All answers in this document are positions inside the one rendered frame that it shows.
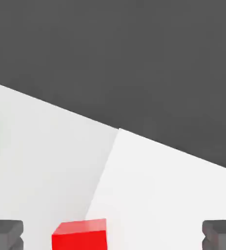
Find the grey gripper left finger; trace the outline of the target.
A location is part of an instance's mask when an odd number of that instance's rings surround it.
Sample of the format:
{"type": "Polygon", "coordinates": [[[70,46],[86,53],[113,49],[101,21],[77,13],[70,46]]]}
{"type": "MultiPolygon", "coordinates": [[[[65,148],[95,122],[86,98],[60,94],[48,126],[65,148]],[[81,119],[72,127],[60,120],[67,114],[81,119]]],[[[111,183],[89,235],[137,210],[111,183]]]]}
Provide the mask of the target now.
{"type": "Polygon", "coordinates": [[[0,250],[23,250],[22,220],[0,220],[0,250]]]}

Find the small red cube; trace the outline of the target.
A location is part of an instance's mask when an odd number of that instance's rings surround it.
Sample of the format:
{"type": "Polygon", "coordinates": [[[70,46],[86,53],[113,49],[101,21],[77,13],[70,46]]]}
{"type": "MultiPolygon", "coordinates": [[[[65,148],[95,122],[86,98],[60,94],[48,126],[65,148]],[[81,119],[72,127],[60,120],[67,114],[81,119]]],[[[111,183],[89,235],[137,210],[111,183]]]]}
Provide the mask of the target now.
{"type": "Polygon", "coordinates": [[[108,250],[106,220],[63,222],[51,240],[52,250],[108,250]]]}

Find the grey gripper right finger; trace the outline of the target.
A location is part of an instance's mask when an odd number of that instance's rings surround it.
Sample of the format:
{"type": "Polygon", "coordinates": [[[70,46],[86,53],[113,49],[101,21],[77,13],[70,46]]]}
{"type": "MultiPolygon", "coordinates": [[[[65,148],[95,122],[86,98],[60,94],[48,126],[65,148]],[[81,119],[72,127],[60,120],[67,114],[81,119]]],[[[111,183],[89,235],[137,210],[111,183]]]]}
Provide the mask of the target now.
{"type": "Polygon", "coordinates": [[[202,250],[226,250],[226,220],[204,220],[202,250]]]}

